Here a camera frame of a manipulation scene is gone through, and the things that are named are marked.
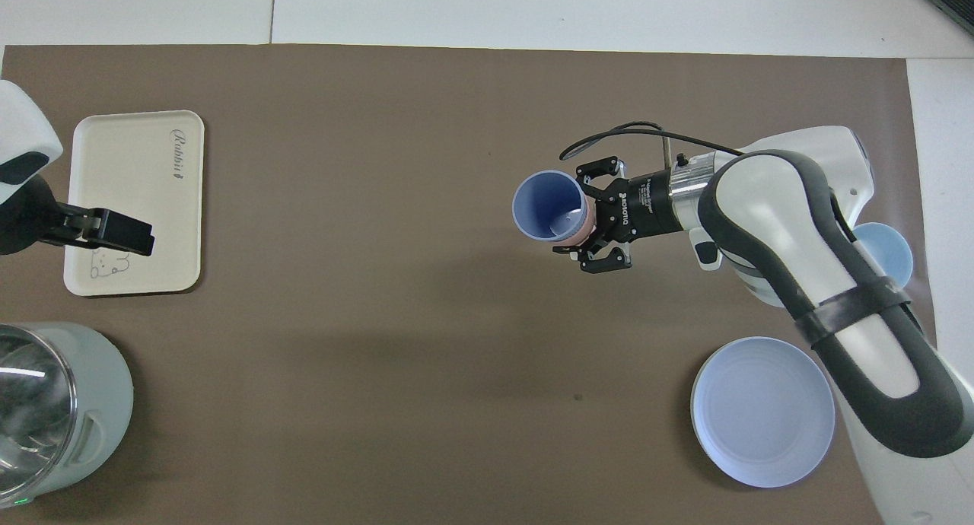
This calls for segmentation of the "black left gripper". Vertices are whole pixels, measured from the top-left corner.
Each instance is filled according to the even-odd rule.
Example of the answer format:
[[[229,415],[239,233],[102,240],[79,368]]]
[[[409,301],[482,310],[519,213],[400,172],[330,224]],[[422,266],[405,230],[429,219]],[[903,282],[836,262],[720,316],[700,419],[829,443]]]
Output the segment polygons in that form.
[[[36,242],[83,249],[112,249],[150,256],[155,247],[152,224],[108,208],[60,205],[46,180],[27,181],[1,206],[1,254],[24,251]]]

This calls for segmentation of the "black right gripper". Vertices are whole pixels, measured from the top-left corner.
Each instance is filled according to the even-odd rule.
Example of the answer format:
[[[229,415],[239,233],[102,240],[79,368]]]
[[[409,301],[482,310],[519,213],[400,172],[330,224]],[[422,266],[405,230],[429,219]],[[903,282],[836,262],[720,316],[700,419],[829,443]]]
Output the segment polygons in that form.
[[[600,238],[575,247],[556,245],[554,253],[578,263],[585,273],[623,271],[632,267],[629,242],[684,230],[670,196],[671,171],[627,179],[615,155],[575,168],[582,203],[600,205]]]

